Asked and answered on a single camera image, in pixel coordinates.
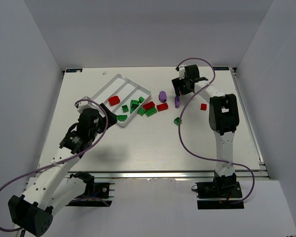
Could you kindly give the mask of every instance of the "white enclosure wall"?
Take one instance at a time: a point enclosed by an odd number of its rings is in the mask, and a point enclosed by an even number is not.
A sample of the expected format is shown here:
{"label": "white enclosure wall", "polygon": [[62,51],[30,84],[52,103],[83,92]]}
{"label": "white enclosure wall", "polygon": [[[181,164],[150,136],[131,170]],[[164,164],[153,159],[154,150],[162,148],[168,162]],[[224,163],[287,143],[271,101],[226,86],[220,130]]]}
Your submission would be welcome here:
{"label": "white enclosure wall", "polygon": [[61,69],[237,67],[272,0],[25,0]]}
{"label": "white enclosure wall", "polygon": [[273,2],[238,79],[267,169],[296,225],[296,1]]}
{"label": "white enclosure wall", "polygon": [[[37,166],[61,78],[24,2],[0,0],[0,186]],[[1,226],[12,227],[7,202],[24,187],[19,181],[0,195]]]}

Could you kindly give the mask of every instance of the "robotic arm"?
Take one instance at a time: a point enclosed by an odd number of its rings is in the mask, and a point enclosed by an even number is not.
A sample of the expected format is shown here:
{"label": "robotic arm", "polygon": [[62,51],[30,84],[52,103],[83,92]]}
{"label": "robotic arm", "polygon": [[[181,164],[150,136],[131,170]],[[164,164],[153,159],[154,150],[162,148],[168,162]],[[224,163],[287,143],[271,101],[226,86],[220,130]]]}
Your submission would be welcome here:
{"label": "robotic arm", "polygon": [[[208,79],[200,78],[196,65],[179,68],[179,77],[172,80],[176,96],[195,93],[208,85]],[[236,175],[233,165],[233,137],[239,125],[237,99],[234,94],[224,94],[212,85],[202,90],[200,95],[209,104],[209,124],[216,139],[217,159],[229,163],[217,162],[213,185],[221,197],[229,194],[236,186]]]}
{"label": "robotic arm", "polygon": [[[104,104],[100,106],[107,113],[108,128],[116,124],[116,115]],[[42,236],[50,227],[53,216],[61,208],[77,196],[90,197],[94,193],[94,177],[84,172],[72,175],[66,185],[55,191],[82,155],[62,164],[56,164],[56,162],[90,147],[97,134],[104,131],[105,126],[106,119],[100,115],[98,110],[86,108],[81,111],[78,123],[69,128],[51,161],[55,167],[44,171],[20,197],[14,195],[9,200],[8,207],[13,223],[37,237]]]}

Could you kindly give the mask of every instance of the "sorting tray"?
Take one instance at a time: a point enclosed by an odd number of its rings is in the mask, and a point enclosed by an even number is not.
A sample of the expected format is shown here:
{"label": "sorting tray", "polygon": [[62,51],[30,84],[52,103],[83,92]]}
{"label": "sorting tray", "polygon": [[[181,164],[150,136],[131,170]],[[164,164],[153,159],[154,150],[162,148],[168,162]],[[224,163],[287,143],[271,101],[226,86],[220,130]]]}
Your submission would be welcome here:
{"label": "sorting tray", "polygon": [[[109,99],[112,96],[117,95],[120,99],[120,103],[111,106]],[[139,97],[143,97],[145,100],[139,104],[139,106],[130,114],[130,101],[138,100]],[[110,80],[102,89],[100,89],[91,100],[97,102],[98,104],[104,103],[104,105],[116,115],[127,115],[125,121],[117,121],[117,124],[121,127],[125,127],[130,120],[137,114],[139,108],[141,108],[145,103],[147,103],[151,98],[151,91],[143,88],[137,83],[133,82],[128,78],[123,78],[121,74],[117,74],[112,80]],[[124,113],[122,106],[127,105],[129,111]]]}

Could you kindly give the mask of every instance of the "purple cylinder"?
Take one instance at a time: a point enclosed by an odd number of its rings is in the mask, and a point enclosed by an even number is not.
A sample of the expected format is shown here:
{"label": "purple cylinder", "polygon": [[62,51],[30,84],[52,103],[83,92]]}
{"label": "purple cylinder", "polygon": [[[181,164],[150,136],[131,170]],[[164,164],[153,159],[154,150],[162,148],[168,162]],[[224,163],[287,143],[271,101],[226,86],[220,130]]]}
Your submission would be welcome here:
{"label": "purple cylinder", "polygon": [[176,108],[180,106],[180,98],[178,96],[174,98],[174,105]]}
{"label": "purple cylinder", "polygon": [[159,100],[161,103],[165,103],[167,101],[167,94],[165,91],[160,91],[159,92]]}

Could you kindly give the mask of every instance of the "red lego brick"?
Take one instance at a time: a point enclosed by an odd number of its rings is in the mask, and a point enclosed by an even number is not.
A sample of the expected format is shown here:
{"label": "red lego brick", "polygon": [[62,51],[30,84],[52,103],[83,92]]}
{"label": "red lego brick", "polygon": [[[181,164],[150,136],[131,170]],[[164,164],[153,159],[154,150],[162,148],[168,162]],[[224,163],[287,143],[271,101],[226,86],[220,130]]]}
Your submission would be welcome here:
{"label": "red lego brick", "polygon": [[113,105],[117,105],[118,103],[120,102],[119,100],[119,97],[116,95],[116,96],[113,96],[109,99],[109,103],[111,106]]}
{"label": "red lego brick", "polygon": [[147,111],[147,110],[150,110],[153,107],[154,107],[154,102],[150,101],[149,103],[147,103],[147,104],[145,104],[143,106],[143,109]]}
{"label": "red lego brick", "polygon": [[201,104],[201,110],[206,110],[207,109],[207,104]]}
{"label": "red lego brick", "polygon": [[160,105],[157,105],[157,109],[158,111],[163,111],[163,110],[166,110],[167,108],[169,108],[168,104],[167,103],[163,103],[163,104],[160,104]]}

